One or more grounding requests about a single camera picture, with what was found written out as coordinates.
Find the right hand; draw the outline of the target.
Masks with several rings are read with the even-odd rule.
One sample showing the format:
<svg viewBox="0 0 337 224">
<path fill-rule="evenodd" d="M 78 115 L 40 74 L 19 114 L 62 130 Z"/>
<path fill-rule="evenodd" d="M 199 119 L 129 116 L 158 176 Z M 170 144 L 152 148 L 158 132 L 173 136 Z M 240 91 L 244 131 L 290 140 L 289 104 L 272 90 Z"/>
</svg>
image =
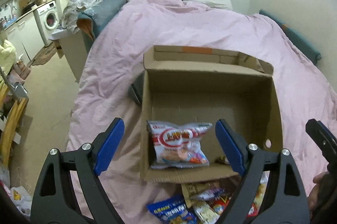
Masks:
<svg viewBox="0 0 337 224">
<path fill-rule="evenodd" d="M 327 171 L 320 173 L 319 175 L 316 175 L 312 180 L 315 186 L 312 188 L 309 196 L 307 197 L 308 208 L 311 214 L 317 206 L 320 182 L 322 182 L 322 179 L 326 174 L 328 174 Z"/>
</svg>

